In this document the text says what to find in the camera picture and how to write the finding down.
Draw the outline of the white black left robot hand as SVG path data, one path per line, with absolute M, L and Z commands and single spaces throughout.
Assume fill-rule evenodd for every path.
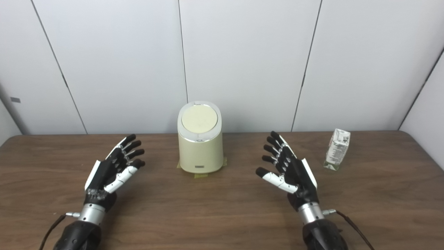
M 131 134 L 120 141 L 104 160 L 97 160 L 85 183 L 84 204 L 101 206 L 108 212 L 117 200 L 117 189 L 127 182 L 141 167 L 144 154 L 142 144 Z

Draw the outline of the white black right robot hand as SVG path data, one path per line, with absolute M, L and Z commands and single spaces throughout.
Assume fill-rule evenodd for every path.
M 263 155 L 262 160 L 272 163 L 277 173 L 259 167 L 256 174 L 263 180 L 287 192 L 290 205 L 298 210 L 305 204 L 319 203 L 317 182 L 306 159 L 299 159 L 290 145 L 277 132 L 271 131 L 266 138 L 264 149 L 271 156 Z

